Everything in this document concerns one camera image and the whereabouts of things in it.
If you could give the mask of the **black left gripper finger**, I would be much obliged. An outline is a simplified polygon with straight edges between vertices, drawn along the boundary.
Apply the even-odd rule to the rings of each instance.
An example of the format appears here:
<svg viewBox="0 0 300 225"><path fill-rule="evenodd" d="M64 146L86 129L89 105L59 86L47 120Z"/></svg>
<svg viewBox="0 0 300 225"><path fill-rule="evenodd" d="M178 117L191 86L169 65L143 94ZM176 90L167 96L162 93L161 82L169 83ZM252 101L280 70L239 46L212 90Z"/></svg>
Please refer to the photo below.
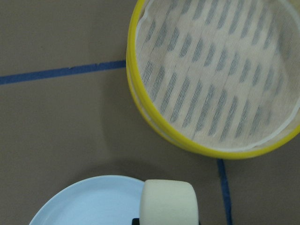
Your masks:
<svg viewBox="0 0 300 225"><path fill-rule="evenodd" d="M132 225L140 225L140 219L139 218L133 218L132 219Z"/></svg>

